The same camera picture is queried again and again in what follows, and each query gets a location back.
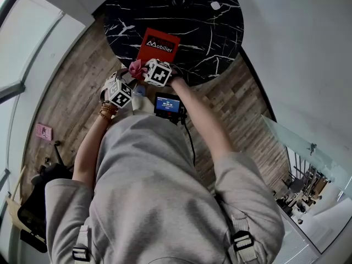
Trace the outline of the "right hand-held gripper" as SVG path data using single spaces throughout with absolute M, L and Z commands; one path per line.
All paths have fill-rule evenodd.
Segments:
M 157 87 L 165 87 L 169 79 L 178 75 L 178 72 L 168 62 L 155 58 L 146 62 L 144 68 L 147 69 L 142 74 L 144 81 Z

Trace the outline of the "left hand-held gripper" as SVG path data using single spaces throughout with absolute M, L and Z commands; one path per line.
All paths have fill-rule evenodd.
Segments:
M 132 89 L 138 80 L 129 73 L 128 69 L 115 71 L 101 89 L 101 102 L 110 102 L 118 108 L 124 108 L 132 99 Z

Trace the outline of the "pink cloth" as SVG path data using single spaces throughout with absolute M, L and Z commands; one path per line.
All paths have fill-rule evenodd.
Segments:
M 129 65 L 129 73 L 130 75 L 138 80 L 144 80 L 145 74 L 147 74 L 148 69 L 142 65 L 142 61 L 137 59 L 130 63 Z

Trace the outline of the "red hardcover book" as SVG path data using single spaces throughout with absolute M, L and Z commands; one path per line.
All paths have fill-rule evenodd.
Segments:
M 147 62 L 154 58 L 163 62 L 173 63 L 179 43 L 179 37 L 147 28 L 137 59 Z

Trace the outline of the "person's right forearm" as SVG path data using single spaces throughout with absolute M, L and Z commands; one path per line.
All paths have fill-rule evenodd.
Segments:
M 184 79 L 175 77 L 170 81 L 170 86 L 183 102 L 195 129 L 207 145 L 214 161 L 237 151 L 221 121 Z

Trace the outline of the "person's left forearm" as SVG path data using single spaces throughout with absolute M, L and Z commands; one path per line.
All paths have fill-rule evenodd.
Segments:
M 112 114 L 108 110 L 101 110 L 76 154 L 73 180 L 82 182 L 89 188 L 94 187 L 97 156 L 111 119 Z

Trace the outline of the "beige trousers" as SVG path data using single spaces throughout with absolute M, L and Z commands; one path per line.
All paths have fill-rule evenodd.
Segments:
M 154 113 L 154 104 L 145 96 L 135 94 L 131 102 L 134 112 Z

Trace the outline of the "black monitor with blue screen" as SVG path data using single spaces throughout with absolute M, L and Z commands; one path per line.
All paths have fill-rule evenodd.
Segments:
M 164 118 L 177 125 L 185 124 L 186 109 L 177 95 L 157 92 L 155 94 L 154 113 L 157 117 Z

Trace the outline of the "black marble round table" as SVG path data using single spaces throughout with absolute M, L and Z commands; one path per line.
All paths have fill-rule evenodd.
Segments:
M 213 1 L 219 10 L 212 9 Z M 172 66 L 190 86 L 226 71 L 244 36 L 238 0 L 190 0 L 186 9 L 172 6 L 171 0 L 106 0 L 106 38 L 126 67 L 137 60 L 147 28 L 180 38 Z

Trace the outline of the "pink booklet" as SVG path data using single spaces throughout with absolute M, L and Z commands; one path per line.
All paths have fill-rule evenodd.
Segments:
M 47 141 L 52 141 L 53 130 L 51 127 L 37 123 L 35 126 L 35 134 L 38 138 L 42 138 Z

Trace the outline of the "grey sweatshirt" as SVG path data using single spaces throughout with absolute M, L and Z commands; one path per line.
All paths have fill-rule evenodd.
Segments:
M 114 123 L 100 146 L 93 189 L 56 179 L 45 188 L 51 264 L 74 264 L 87 226 L 92 263 L 243 264 L 229 256 L 231 224 L 250 234 L 258 264 L 279 253 L 284 225 L 254 161 L 215 161 L 215 194 L 202 184 L 182 131 L 150 114 Z

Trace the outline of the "frosted glass door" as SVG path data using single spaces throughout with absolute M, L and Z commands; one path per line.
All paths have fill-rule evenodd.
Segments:
M 290 171 L 302 178 L 305 167 L 313 166 L 352 199 L 352 144 L 325 129 L 296 134 L 275 120 L 262 116 L 273 136 L 287 148 Z M 317 145 L 310 156 L 310 144 Z

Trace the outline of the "black office chair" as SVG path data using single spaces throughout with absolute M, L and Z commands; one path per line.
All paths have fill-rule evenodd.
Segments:
M 55 179 L 71 179 L 73 166 L 67 167 L 58 151 L 60 141 L 54 143 L 58 162 L 41 166 L 38 174 L 31 178 L 34 189 L 27 200 L 20 206 L 17 217 L 29 231 L 20 231 L 20 240 L 26 242 L 41 253 L 47 252 L 46 245 L 46 207 L 45 186 Z

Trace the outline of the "black window frame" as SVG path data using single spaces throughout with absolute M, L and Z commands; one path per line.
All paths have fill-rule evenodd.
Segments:
M 15 6 L 17 0 L 0 0 L 0 29 L 4 25 L 10 11 Z M 17 80 L 11 84 L 0 85 L 0 104 L 23 93 L 25 85 L 23 80 Z

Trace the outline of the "light wooden frame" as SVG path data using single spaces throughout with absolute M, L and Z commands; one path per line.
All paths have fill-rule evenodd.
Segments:
M 10 197 L 6 197 L 5 201 L 7 203 L 8 213 L 10 214 L 10 217 L 12 219 L 12 224 L 15 227 L 17 227 L 19 230 L 24 230 L 26 232 L 30 232 L 29 229 L 26 227 L 26 225 L 22 221 L 20 221 L 20 219 L 18 217 L 18 211 L 21 208 L 21 205 L 15 201 L 15 196 L 16 196 L 17 190 L 19 188 L 19 185 L 20 185 L 20 182 L 21 182 L 21 179 L 22 179 L 22 176 L 23 176 L 25 170 L 26 170 L 26 166 L 23 166 L 23 168 L 20 172 L 20 175 L 19 175 L 19 179 L 16 183 L 14 192 L 10 195 Z

